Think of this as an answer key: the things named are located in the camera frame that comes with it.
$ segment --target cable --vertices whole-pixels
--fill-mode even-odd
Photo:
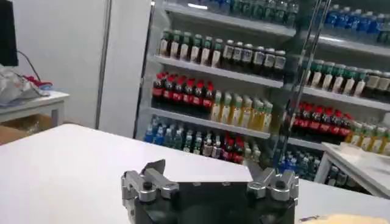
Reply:
[[[38,78],[38,80],[39,80],[39,82],[40,82],[40,81],[41,81],[41,78],[39,77],[39,75],[38,75],[38,73],[37,73],[37,70],[35,70],[34,65],[32,65],[32,63],[31,63],[29,57],[27,57],[26,54],[24,54],[23,52],[21,52],[21,51],[19,51],[19,50],[16,50],[16,51],[17,51],[17,53],[23,55],[24,58],[26,58],[27,62],[30,64],[30,67],[32,68],[32,70],[34,71],[35,75],[37,76],[37,78]]]

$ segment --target computer monitor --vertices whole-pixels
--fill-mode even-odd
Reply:
[[[18,65],[13,4],[8,0],[0,0],[0,65]]]

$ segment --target table surface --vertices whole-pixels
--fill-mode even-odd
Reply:
[[[390,156],[360,151],[350,153],[340,151],[339,146],[328,145],[327,152],[352,169],[365,180],[374,183],[377,188],[390,195]]]
[[[13,111],[24,110],[28,108],[48,105],[51,103],[61,102],[69,97],[69,94],[67,93],[61,93],[56,91],[48,91],[48,92],[50,93],[50,96],[38,97],[31,100],[24,100],[23,104],[14,107],[0,107],[0,115],[4,113],[13,112]]]
[[[76,125],[0,146],[0,223],[129,224],[120,177],[166,159],[173,181],[250,181],[246,167]],[[390,221],[390,200],[302,180],[296,217],[332,213]]]

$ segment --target beverage cooler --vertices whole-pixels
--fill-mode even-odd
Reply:
[[[156,0],[134,137],[308,180],[321,142],[390,155],[389,13],[381,0]]]

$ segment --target metal pole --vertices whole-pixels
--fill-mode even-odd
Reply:
[[[99,89],[97,92],[98,94],[97,94],[97,105],[96,105],[96,116],[95,116],[95,129],[99,129],[100,116],[102,110],[105,65],[107,63],[108,41],[110,39],[111,10],[112,10],[112,0],[106,0],[105,12],[104,12],[104,36],[103,36],[103,45],[102,45],[102,56],[101,56],[100,68],[99,68]]]

